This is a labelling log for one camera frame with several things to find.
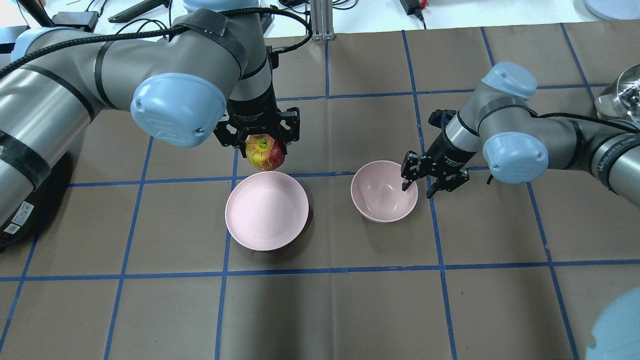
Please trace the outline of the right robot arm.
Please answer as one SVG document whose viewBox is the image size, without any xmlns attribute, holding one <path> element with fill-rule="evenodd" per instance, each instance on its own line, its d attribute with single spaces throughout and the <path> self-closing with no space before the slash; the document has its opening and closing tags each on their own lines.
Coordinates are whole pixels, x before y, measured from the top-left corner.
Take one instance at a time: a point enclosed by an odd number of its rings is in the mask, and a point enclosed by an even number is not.
<svg viewBox="0 0 640 360">
<path fill-rule="evenodd" d="M 440 133 L 425 153 L 406 153 L 402 191 L 426 177 L 434 178 L 428 198 L 455 191 L 469 180 L 468 162 L 482 153 L 499 182 L 532 182 L 547 170 L 583 171 L 638 206 L 639 119 L 631 105 L 638 87 L 599 97 L 597 117 L 538 114 L 528 105 L 537 87 L 528 70 L 500 62 L 460 109 L 432 112 L 429 123 Z"/>
</svg>

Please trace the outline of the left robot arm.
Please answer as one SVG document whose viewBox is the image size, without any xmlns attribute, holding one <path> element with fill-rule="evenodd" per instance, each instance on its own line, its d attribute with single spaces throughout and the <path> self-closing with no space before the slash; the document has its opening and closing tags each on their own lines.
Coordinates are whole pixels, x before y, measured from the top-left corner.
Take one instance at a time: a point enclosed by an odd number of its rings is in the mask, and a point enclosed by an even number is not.
<svg viewBox="0 0 640 360">
<path fill-rule="evenodd" d="M 1 69 L 1 223 L 20 213 L 104 109 L 129 111 L 154 139 L 197 147 L 211 135 L 245 150 L 269 135 L 284 153 L 300 111 L 279 110 L 278 56 L 313 37 L 303 18 L 257 0 L 185 0 L 172 27 L 91 34 L 40 27 L 21 34 Z"/>
</svg>

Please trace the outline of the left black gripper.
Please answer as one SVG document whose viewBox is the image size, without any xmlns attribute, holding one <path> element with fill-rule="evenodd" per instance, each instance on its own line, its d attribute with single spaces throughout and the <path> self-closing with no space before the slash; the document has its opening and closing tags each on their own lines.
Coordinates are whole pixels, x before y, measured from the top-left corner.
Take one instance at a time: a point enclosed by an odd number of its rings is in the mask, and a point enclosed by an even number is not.
<svg viewBox="0 0 640 360">
<path fill-rule="evenodd" d="M 266 134 L 276 139 L 281 152 L 288 155 L 288 145 L 300 139 L 300 109 L 281 111 L 272 97 L 227 102 L 227 117 L 214 127 L 214 135 L 224 147 L 246 150 L 246 140 L 252 135 Z"/>
</svg>

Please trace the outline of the light blue robot base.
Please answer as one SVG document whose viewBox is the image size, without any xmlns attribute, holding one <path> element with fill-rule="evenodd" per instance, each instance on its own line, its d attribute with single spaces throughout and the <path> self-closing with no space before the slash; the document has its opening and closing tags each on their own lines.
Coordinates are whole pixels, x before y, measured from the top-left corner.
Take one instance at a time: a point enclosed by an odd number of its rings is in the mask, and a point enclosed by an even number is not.
<svg viewBox="0 0 640 360">
<path fill-rule="evenodd" d="M 638 360 L 640 288 L 625 292 L 606 306 L 595 321 L 591 334 L 594 344 L 586 347 L 586 360 Z"/>
</svg>

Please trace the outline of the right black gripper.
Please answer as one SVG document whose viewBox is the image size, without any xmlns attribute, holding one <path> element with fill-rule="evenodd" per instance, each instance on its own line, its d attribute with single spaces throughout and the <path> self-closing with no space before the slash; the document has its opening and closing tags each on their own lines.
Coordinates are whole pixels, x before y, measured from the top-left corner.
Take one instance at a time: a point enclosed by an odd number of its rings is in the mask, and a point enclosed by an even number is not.
<svg viewBox="0 0 640 360">
<path fill-rule="evenodd" d="M 406 152 L 400 168 L 402 191 L 406 192 L 419 179 L 433 177 L 435 181 L 427 189 L 427 199 L 439 191 L 452 192 L 468 182 L 469 174 L 463 167 L 470 160 L 470 152 L 457 148 L 445 134 L 440 134 L 425 153 Z"/>
</svg>

